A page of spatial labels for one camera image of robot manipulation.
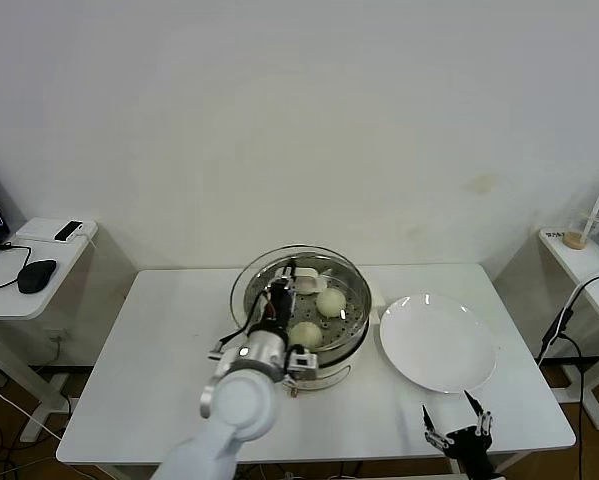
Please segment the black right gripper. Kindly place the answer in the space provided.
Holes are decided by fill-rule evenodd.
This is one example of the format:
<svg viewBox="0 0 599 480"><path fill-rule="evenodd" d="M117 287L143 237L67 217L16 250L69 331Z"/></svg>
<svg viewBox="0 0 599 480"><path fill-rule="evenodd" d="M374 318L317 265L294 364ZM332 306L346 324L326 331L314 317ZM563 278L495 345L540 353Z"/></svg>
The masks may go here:
<svg viewBox="0 0 599 480"><path fill-rule="evenodd" d="M441 435L423 405L424 437L434 448L443 448L447 457L457 460L469 478L497 478L495 467L488 457L488 449L492 445L492 413L484 409L468 391L464 391L464 394L477 416L476 426Z"/></svg>

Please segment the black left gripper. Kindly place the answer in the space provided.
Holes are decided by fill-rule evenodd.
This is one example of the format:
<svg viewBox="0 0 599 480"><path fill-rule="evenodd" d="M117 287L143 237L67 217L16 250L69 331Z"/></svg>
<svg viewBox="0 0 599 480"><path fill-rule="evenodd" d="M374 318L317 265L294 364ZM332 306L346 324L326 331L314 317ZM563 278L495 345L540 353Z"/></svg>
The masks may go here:
<svg viewBox="0 0 599 480"><path fill-rule="evenodd" d="M294 291L297 290L297 263L291 258L288 267L275 271L275 280L266 288L267 303L262 319L286 329L294 311Z"/></svg>

